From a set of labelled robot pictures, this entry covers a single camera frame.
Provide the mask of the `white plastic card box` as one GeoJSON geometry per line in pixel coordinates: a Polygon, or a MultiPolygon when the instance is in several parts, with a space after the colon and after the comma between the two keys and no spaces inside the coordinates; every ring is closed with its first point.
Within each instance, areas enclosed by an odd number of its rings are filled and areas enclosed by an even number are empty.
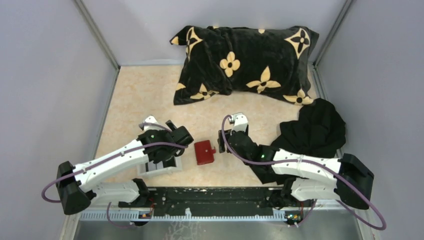
{"type": "Polygon", "coordinates": [[[172,157],[167,161],[161,161],[159,163],[153,163],[149,161],[142,163],[137,166],[137,175],[142,178],[152,178],[165,174],[172,174],[174,172],[180,172],[183,169],[181,157],[172,157]]]}

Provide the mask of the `red card holder wallet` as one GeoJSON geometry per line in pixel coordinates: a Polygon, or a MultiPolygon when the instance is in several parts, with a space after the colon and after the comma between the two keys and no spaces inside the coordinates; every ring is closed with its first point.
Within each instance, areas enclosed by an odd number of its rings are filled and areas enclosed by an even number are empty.
{"type": "Polygon", "coordinates": [[[210,140],[203,140],[194,143],[196,163],[198,166],[211,164],[215,161],[216,149],[210,140]]]}

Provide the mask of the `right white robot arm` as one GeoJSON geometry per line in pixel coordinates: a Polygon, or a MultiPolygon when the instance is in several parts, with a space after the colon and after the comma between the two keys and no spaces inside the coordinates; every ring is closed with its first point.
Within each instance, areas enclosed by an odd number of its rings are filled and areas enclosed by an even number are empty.
{"type": "Polygon", "coordinates": [[[231,153],[264,176],[283,178],[281,199],[287,206],[299,201],[336,200],[360,210],[369,209],[374,174],[355,155],[314,157],[256,144],[244,131],[219,130],[220,153],[231,153]]]}

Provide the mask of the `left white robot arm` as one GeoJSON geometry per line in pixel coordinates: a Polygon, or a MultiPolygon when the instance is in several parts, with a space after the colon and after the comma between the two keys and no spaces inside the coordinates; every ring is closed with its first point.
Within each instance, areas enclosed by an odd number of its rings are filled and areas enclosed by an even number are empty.
{"type": "Polygon", "coordinates": [[[137,165],[165,163],[181,156],[194,138],[185,126],[176,127],[170,120],[166,125],[143,123],[137,138],[111,153],[76,165],[61,163],[55,185],[63,213],[73,215],[101,205],[146,206],[150,191],[142,179],[123,183],[106,180],[137,165]]]}

